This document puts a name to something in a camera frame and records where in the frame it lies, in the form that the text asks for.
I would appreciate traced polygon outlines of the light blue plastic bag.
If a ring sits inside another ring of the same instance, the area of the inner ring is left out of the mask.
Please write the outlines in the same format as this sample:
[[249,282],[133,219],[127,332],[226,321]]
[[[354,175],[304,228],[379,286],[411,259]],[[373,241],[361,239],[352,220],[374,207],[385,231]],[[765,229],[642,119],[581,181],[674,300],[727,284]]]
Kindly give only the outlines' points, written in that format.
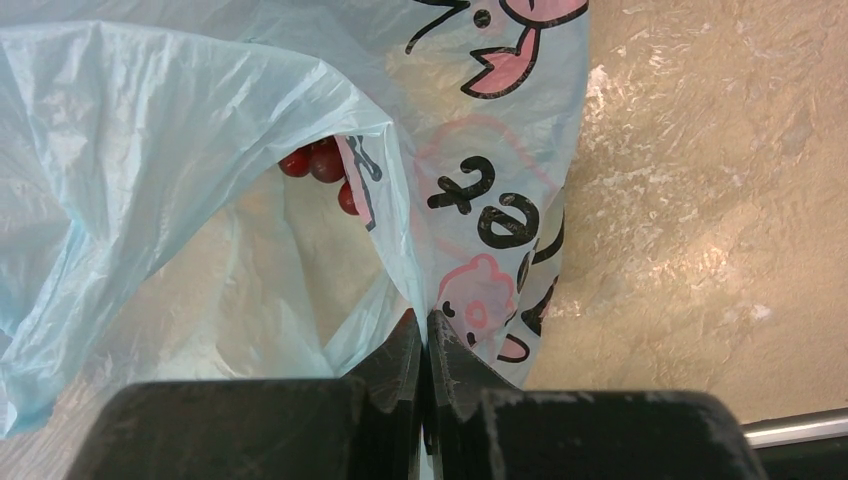
[[[526,380],[562,259],[585,1],[5,1],[1,435],[98,350],[324,377],[404,308]],[[341,183],[277,162],[332,138]]]

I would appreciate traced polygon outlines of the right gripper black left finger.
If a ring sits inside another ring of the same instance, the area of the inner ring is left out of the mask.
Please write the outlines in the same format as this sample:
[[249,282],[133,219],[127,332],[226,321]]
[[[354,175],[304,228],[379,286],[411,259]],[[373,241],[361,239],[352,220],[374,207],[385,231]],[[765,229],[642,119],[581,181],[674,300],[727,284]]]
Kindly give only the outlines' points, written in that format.
[[338,379],[134,384],[101,410],[71,479],[415,479],[422,341],[406,312]]

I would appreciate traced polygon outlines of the aluminium frame rail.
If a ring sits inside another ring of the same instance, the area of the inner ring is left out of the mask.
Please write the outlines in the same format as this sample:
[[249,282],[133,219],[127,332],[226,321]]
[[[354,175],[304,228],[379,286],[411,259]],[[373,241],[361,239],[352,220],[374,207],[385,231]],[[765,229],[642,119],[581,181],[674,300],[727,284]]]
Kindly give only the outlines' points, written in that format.
[[754,449],[847,436],[847,408],[762,420],[742,427]]

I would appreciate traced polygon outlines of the red fake grapes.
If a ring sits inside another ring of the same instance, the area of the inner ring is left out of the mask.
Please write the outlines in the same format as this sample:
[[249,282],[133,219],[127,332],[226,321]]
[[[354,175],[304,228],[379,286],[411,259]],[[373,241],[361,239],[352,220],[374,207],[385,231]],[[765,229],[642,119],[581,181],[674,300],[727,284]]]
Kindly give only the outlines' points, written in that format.
[[358,215],[340,148],[334,139],[325,138],[300,147],[279,160],[277,165],[288,177],[301,178],[311,175],[324,184],[340,182],[337,195],[340,208],[348,215]]

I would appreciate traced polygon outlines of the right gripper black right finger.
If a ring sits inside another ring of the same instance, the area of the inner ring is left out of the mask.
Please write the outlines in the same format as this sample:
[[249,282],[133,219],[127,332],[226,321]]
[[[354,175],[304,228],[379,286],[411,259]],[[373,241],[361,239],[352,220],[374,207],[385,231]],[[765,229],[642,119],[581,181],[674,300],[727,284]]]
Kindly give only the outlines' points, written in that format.
[[703,392],[523,391],[430,313],[425,431],[438,479],[762,479],[730,411]]

